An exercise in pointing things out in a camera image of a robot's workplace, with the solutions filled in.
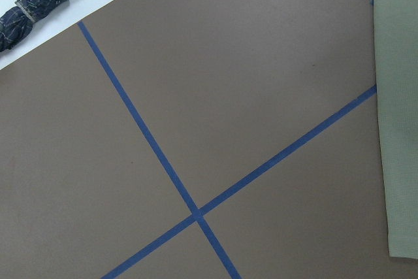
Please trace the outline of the green long-sleeve shirt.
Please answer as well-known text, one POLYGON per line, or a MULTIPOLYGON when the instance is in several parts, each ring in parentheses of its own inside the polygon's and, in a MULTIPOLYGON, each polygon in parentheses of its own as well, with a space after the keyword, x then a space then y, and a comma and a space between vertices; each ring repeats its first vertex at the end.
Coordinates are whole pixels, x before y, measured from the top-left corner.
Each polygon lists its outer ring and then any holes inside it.
POLYGON ((417 259, 417 0, 374 0, 389 254, 417 259))

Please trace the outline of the folded dark blue umbrella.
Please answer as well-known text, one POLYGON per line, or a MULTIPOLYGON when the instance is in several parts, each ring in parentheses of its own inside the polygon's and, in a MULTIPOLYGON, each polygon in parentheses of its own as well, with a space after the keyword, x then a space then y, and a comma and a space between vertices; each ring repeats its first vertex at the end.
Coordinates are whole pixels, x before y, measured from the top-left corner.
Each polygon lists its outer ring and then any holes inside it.
POLYGON ((1 17, 1 51, 11 50, 32 32, 33 26, 68 0, 16 0, 1 17))

